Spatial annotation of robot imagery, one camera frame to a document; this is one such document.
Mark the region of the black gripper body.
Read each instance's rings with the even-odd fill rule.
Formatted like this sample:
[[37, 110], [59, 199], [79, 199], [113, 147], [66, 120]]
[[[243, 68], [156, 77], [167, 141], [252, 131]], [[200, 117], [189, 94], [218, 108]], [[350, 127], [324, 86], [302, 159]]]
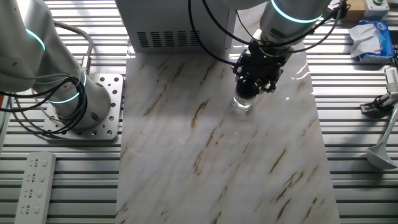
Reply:
[[283, 66], [289, 60], [291, 53], [288, 49], [275, 49], [270, 44], [260, 40], [251, 40], [244, 54], [244, 70], [263, 85], [275, 85], [283, 73]]

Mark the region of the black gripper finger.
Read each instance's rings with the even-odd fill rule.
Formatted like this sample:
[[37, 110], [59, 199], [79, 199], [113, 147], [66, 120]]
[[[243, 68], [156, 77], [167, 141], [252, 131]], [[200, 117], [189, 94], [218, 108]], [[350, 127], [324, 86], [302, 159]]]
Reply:
[[282, 74], [283, 70], [276, 70], [267, 73], [266, 76], [262, 78], [261, 90], [266, 93], [275, 92], [277, 88], [277, 82]]
[[235, 82], [237, 83], [242, 77], [246, 76], [246, 69], [251, 62], [250, 51], [243, 51], [239, 56], [237, 62], [232, 66], [233, 73], [235, 74]]

